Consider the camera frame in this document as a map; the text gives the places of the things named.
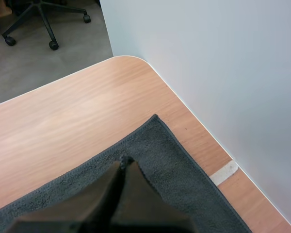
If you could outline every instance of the chair leg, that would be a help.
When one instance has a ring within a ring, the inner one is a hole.
[[[48,34],[51,38],[52,41],[50,41],[50,43],[48,44],[49,47],[52,49],[52,50],[57,50],[58,49],[58,43],[56,41],[56,38],[55,38],[55,35],[53,33],[53,30],[52,28],[50,27],[50,24],[49,24],[49,21],[48,21],[48,18],[46,17],[45,13],[43,12],[41,6],[38,6],[38,10],[39,10],[39,13],[41,15],[41,18],[43,20],[43,23],[45,25],[45,27],[47,28],[47,31],[48,31]]]
[[[8,37],[8,34],[10,34],[12,31],[14,31],[16,28],[18,28],[20,25],[22,25],[28,17],[33,12],[33,4],[31,4],[18,18],[17,20],[2,34],[3,38],[6,39]]]
[[[71,6],[62,6],[54,3],[49,3],[49,2],[41,2],[42,6],[45,6],[46,8],[58,12],[67,12],[67,13],[81,13],[84,15],[87,15],[87,12],[85,9],[81,8],[76,8],[76,7],[71,7]]]

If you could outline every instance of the microfiber cloth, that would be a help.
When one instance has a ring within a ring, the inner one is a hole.
[[[121,155],[132,157],[162,199],[187,213],[201,233],[251,232],[157,115],[79,167],[0,209],[0,233],[17,216],[56,204],[98,179]]]

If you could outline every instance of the wooden desk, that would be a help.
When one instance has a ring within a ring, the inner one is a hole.
[[[208,175],[231,160],[146,62],[115,57],[0,104],[0,208],[87,161],[154,113]],[[240,169],[219,188],[253,232],[291,232]]]

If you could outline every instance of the white wall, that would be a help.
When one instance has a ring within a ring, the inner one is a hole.
[[[291,222],[291,0],[102,0],[116,55],[147,60]]]

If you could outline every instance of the office chair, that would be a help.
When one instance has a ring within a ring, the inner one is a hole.
[[[5,42],[9,46],[15,45],[16,41],[12,37],[8,36],[8,34],[13,32],[20,25],[22,25],[30,16],[33,15],[35,11],[38,11],[51,38],[51,41],[49,42],[48,45],[52,50],[57,50],[59,46],[54,36],[53,30],[50,27],[49,21],[46,17],[45,10],[54,10],[58,12],[68,12],[68,13],[80,13],[84,14],[83,20],[85,23],[89,23],[91,21],[91,18],[89,17],[85,9],[65,6],[65,0],[62,0],[61,3],[62,4],[55,4],[48,2],[46,0],[32,0],[32,1],[26,0],[25,2],[20,0],[13,1],[12,8],[17,6],[20,7],[25,6],[25,10],[20,14],[17,20],[2,34]]]

